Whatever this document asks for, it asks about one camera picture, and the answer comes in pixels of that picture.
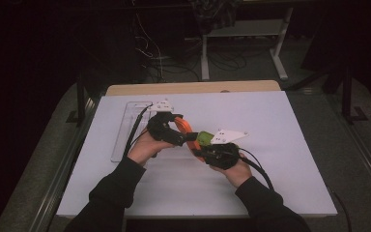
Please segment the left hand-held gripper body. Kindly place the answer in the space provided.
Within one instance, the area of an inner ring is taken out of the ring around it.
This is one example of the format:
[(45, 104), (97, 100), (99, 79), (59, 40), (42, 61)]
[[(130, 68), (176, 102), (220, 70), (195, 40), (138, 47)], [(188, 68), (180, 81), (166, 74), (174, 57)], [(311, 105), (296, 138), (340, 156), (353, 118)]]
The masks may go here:
[(147, 131), (157, 141), (165, 141), (175, 146), (182, 146), (186, 142), (185, 136), (178, 130), (173, 130), (169, 123), (172, 121), (174, 107), (169, 101), (158, 101), (147, 107), (150, 112), (155, 112), (147, 124)]

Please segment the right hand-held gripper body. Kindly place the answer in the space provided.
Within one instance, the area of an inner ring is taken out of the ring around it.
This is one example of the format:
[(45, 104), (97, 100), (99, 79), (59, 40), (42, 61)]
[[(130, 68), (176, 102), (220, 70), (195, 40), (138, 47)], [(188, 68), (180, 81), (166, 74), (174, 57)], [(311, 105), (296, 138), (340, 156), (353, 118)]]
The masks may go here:
[(245, 131), (218, 130), (214, 134), (212, 144), (202, 146), (202, 151), (206, 154), (204, 158), (206, 164), (228, 169), (234, 166), (240, 158), (239, 146), (235, 141), (247, 137)]

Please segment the orange phone case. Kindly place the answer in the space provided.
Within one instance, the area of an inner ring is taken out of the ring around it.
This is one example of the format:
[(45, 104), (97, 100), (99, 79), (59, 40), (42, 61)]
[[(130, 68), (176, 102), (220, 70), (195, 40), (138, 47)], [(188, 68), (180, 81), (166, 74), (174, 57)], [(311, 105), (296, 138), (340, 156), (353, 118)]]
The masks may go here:
[[(186, 135), (187, 132), (194, 132), (192, 130), (190, 124), (185, 119), (175, 120), (174, 123), (177, 126), (179, 132), (182, 133), (183, 135)], [(188, 149), (190, 150), (190, 152), (191, 152), (192, 149), (201, 150), (200, 145), (196, 140), (195, 141), (185, 141), (185, 143), (186, 143)]]

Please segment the green phone case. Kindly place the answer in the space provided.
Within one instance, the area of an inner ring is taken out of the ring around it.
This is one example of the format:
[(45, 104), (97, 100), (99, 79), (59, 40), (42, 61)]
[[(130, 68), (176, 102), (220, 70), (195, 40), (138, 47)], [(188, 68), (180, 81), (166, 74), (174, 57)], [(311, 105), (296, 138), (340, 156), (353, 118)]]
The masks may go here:
[(200, 146), (208, 146), (212, 144), (212, 139), (214, 135), (207, 131), (200, 131), (197, 135), (196, 141), (199, 143)]

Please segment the clear plastic bin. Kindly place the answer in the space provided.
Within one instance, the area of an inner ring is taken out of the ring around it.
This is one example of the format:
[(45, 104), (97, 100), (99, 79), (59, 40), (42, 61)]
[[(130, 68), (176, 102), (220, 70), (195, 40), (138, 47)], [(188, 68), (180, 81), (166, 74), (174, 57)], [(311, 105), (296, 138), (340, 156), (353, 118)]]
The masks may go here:
[(130, 101), (126, 104), (111, 156), (112, 162), (120, 162), (127, 145), (132, 146), (134, 139), (146, 128), (152, 115), (147, 107), (152, 104), (151, 101)]

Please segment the person's right hand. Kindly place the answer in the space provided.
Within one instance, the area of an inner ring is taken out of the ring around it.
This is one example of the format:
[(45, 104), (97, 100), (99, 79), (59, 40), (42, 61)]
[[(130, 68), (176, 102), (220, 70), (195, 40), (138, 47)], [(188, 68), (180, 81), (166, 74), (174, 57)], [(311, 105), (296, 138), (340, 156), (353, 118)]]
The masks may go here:
[(217, 171), (224, 175), (225, 178), (229, 181), (229, 183), (236, 189), (246, 180), (252, 177), (250, 167), (240, 159), (234, 166), (228, 169), (221, 169), (219, 167), (212, 166), (212, 170)]

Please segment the person's left hand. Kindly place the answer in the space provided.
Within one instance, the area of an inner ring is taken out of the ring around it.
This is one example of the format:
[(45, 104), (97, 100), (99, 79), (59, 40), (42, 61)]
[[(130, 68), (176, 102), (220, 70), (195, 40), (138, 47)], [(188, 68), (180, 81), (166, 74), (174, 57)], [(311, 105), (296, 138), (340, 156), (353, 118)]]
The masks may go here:
[(147, 161), (161, 150), (173, 148), (174, 145), (165, 141), (157, 141), (152, 138), (147, 130), (137, 139), (128, 153), (128, 158), (137, 164), (144, 166)]

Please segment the light wooden table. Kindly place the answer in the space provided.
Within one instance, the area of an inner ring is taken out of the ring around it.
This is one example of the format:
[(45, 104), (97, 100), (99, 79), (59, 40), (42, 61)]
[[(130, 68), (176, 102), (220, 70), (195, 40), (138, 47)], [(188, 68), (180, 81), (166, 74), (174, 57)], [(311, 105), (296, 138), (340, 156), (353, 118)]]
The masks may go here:
[(112, 85), (106, 96), (280, 91), (274, 80)]

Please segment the black metal stand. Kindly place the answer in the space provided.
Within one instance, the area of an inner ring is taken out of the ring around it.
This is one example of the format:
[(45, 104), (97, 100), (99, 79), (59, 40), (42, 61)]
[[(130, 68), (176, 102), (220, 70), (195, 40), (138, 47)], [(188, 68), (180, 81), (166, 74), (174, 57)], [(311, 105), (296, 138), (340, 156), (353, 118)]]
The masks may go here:
[(368, 120), (359, 106), (352, 108), (352, 77), (348, 67), (344, 69), (342, 83), (342, 116), (350, 125), (357, 121)]
[(84, 75), (82, 72), (76, 78), (76, 101), (77, 109), (70, 112), (67, 123), (76, 123), (80, 127), (85, 119), (87, 101)]

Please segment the dark patterned cloth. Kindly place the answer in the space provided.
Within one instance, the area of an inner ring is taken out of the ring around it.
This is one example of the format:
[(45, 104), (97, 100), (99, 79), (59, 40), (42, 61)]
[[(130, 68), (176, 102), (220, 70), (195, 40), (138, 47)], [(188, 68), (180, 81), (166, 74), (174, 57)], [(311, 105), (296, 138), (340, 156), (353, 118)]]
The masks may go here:
[(237, 8), (243, 0), (188, 0), (203, 35), (231, 27), (236, 22)]

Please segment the white desk frame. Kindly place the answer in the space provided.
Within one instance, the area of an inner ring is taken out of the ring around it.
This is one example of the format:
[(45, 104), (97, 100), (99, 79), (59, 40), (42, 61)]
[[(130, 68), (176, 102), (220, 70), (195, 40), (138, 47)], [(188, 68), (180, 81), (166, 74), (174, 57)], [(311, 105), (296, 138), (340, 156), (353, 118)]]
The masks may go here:
[(281, 80), (287, 80), (283, 64), (279, 53), (284, 43), (285, 36), (290, 24), (293, 8), (288, 8), (281, 19), (255, 19), (255, 20), (237, 20), (233, 27), (213, 30), (208, 35), (202, 36), (202, 55), (201, 55), (201, 74), (202, 80), (210, 79), (209, 61), (207, 55), (208, 38), (220, 37), (249, 37), (249, 36), (276, 36), (276, 44), (269, 49), (274, 67)]

